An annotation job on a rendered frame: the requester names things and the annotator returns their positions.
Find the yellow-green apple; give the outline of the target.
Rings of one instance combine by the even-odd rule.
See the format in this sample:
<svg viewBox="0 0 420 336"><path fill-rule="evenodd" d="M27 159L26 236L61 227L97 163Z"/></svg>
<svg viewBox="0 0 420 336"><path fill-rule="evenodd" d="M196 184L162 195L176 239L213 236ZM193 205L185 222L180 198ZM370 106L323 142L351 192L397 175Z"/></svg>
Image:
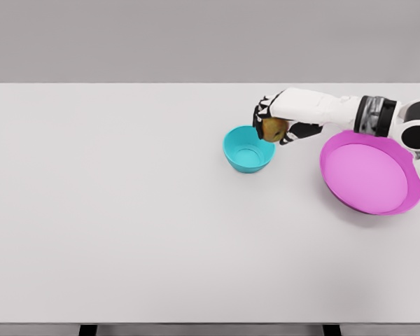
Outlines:
<svg viewBox="0 0 420 336"><path fill-rule="evenodd" d="M262 139L275 143L284 139L288 129L289 121L281 118L266 118L262 120Z"/></svg>

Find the pink plate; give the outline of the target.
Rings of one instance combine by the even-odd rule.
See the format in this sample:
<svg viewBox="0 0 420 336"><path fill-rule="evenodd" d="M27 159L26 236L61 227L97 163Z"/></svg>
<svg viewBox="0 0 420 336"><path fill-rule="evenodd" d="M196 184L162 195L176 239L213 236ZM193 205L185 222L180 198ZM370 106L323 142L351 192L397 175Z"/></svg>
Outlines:
<svg viewBox="0 0 420 336"><path fill-rule="evenodd" d="M420 202L420 178L412 154L396 141L343 131L327 140L319 155L330 192L364 214L403 214Z"/></svg>

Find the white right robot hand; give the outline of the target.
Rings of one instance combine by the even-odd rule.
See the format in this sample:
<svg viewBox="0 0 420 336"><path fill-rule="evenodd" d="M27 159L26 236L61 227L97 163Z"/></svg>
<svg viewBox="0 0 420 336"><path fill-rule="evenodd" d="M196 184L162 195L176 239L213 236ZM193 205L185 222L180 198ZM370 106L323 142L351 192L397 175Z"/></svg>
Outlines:
<svg viewBox="0 0 420 336"><path fill-rule="evenodd" d="M316 115L315 103L319 96L309 90L290 87L277 94L265 95L253 110L252 126L262 139L262 121L266 118L288 120L289 129L283 140L278 143L286 145L297 140L313 137L323 130L323 122Z"/></svg>

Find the blue bowl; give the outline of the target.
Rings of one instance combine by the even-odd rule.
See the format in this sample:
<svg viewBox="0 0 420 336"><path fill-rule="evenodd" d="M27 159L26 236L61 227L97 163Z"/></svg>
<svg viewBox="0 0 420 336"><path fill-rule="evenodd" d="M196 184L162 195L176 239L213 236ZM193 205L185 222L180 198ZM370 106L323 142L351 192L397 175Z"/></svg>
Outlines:
<svg viewBox="0 0 420 336"><path fill-rule="evenodd" d="M250 125L237 126L227 132L222 147L232 168L244 174L259 172L276 153L276 145L259 139L256 129Z"/></svg>

